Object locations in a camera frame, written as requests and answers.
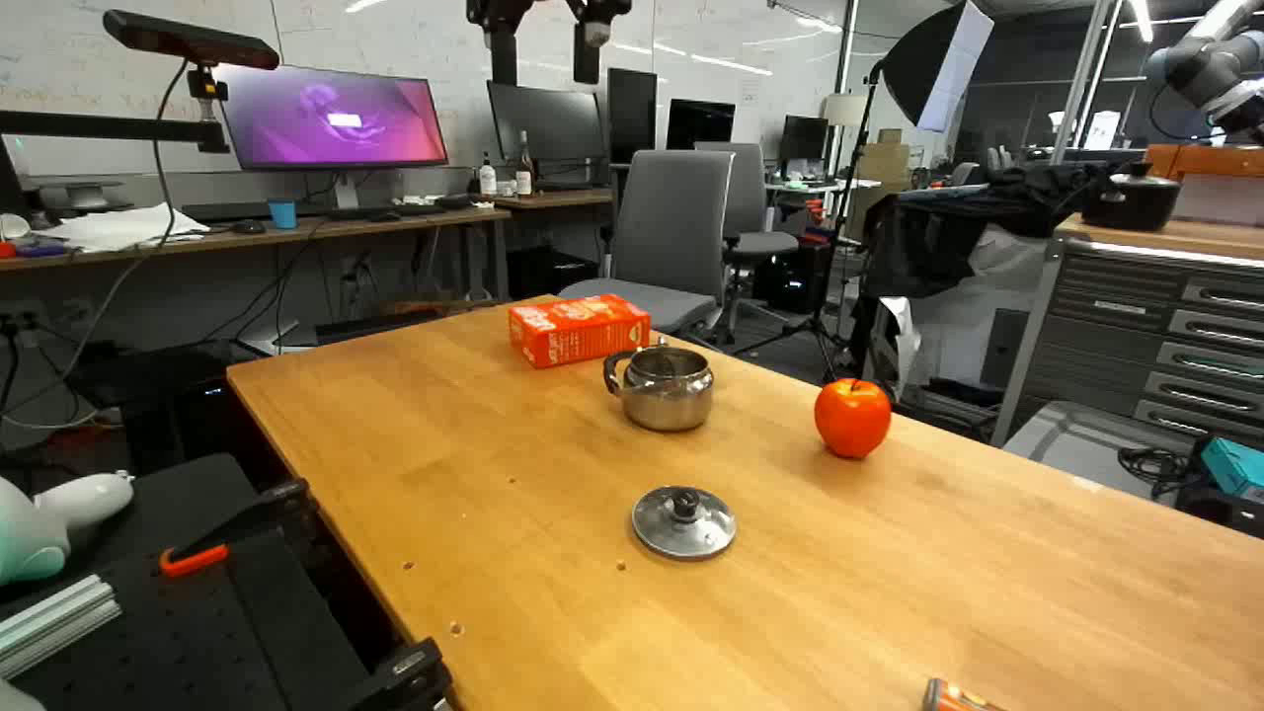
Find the tripod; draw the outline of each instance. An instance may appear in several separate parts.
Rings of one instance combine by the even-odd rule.
[[[849,343],[840,333],[830,333],[830,326],[824,326],[824,302],[830,302],[833,254],[839,254],[840,229],[845,229],[845,222],[849,222],[849,201],[852,201],[852,185],[856,185],[856,166],[861,166],[865,143],[868,143],[868,110],[874,110],[874,95],[877,95],[877,75],[880,75],[880,64],[874,64],[874,71],[865,75],[868,95],[865,95],[865,110],[861,110],[856,145],[852,145],[852,157],[849,157],[845,183],[840,183],[840,190],[845,190],[845,201],[840,201],[845,215],[833,222],[833,233],[830,233],[824,257],[823,257],[823,272],[824,272],[824,277],[823,277],[823,281],[814,286],[814,294],[810,294],[810,316],[797,322],[797,326],[783,326],[776,336],[753,340],[753,343],[744,343],[744,347],[736,347],[732,357],[752,357],[752,351],[760,351],[760,347],[766,347],[766,343],[777,343],[777,340],[791,340],[791,336],[797,336],[797,333],[810,333],[810,336],[819,336],[819,340],[830,340],[833,351],[840,351],[840,347]]]

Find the computer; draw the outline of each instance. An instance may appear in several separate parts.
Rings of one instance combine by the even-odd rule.
[[[448,166],[425,79],[311,68],[217,68],[240,172],[333,172],[336,207],[354,210],[349,172]]]
[[[690,150],[694,143],[728,143],[736,133],[736,103],[670,98],[666,150]]]
[[[824,140],[830,140],[830,122],[824,118],[810,118],[810,114],[786,114],[783,128],[783,172],[791,161],[824,161]]]
[[[604,114],[594,91],[546,91],[486,85],[502,157],[531,140],[540,190],[581,190],[608,183]]]
[[[660,75],[612,68],[608,79],[608,157],[632,161],[656,145]]]
[[[22,183],[17,177],[4,133],[0,133],[0,215],[29,215]]]

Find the cardboard box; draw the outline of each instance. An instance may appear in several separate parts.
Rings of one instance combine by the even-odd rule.
[[[535,369],[604,359],[650,343],[650,316],[616,294],[511,310],[511,340]]]

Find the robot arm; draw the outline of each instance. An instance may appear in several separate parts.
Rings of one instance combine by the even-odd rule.
[[[575,17],[571,79],[595,85],[602,44],[608,40],[608,25],[632,14],[632,0],[566,0],[566,6]]]
[[[1223,40],[1259,0],[1221,0],[1178,49],[1148,57],[1148,79],[1171,85],[1223,133],[1264,143],[1264,31]]]
[[[602,44],[608,40],[608,25],[632,14],[632,0],[566,0],[575,17],[575,85],[595,85]],[[478,25],[490,40],[492,79],[516,85],[516,44],[512,31],[535,0],[467,0],[467,20]]]

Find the round metal lid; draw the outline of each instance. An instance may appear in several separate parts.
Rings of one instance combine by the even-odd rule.
[[[632,531],[648,548],[686,561],[724,553],[739,520],[707,491],[664,488],[637,502]]]

